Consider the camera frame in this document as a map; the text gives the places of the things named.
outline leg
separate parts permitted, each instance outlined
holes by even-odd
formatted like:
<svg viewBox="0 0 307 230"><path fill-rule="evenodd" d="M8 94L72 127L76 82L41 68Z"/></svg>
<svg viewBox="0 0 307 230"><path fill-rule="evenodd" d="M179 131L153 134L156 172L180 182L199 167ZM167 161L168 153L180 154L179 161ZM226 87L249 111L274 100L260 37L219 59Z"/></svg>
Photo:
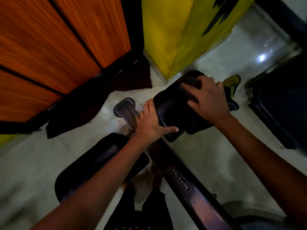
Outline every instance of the leg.
<svg viewBox="0 0 307 230"><path fill-rule="evenodd" d="M115 228L131 225L134 220L134 188L131 183L126 185L125 191L117 204L114 212L106 223L104 230L114 230Z"/></svg>
<svg viewBox="0 0 307 230"><path fill-rule="evenodd" d="M155 172L153 180L153 189L143 204L142 213L146 217L147 223L155 228L173 230L173 223L165 202L165 195L160 191L162 175L159 171Z"/></svg>

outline white tiled floor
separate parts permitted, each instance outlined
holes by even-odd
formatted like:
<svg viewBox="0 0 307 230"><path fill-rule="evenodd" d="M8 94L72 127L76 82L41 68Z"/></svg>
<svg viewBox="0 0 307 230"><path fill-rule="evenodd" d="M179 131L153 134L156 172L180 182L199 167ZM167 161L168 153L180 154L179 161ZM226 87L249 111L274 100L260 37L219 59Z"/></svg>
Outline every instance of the white tiled floor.
<svg viewBox="0 0 307 230"><path fill-rule="evenodd" d="M286 34L252 6L228 39L191 68L214 77L216 81L239 74L242 83L234 100L240 109L233 115L280 156L307 174L307 159L296 150L284 149L245 105L244 83L275 64L294 47ZM2 155L0 228L29 229L54 209L59 204L54 193L54 182L59 173L109 133L128 132L125 121L113 114L114 106L125 97L131 97L140 111L146 100L167 87L153 70L151 78L152 89L110 94L99 114L85 126L53 139L47 139L43 127L42 131L34 132ZM169 145L207 189L217 194L218 201L228 210L236 205L237 209L259 209L283 215L255 174L216 128L194 135L183 134ZM136 183L140 191L135 199L136 209L140 209L145 193L149 191L143 189L144 184ZM174 229L197 229L165 181L161 190L165 193ZM122 191L118 190L97 229L103 229L121 195Z"/></svg>

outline yellow pillar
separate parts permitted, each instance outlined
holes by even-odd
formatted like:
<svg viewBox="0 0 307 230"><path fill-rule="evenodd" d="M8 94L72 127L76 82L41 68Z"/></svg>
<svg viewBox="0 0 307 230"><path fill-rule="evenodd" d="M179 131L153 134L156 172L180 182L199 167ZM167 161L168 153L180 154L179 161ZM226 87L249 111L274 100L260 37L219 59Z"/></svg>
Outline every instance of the yellow pillar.
<svg viewBox="0 0 307 230"><path fill-rule="evenodd" d="M145 50L166 80L224 39L254 0L142 0Z"/></svg>

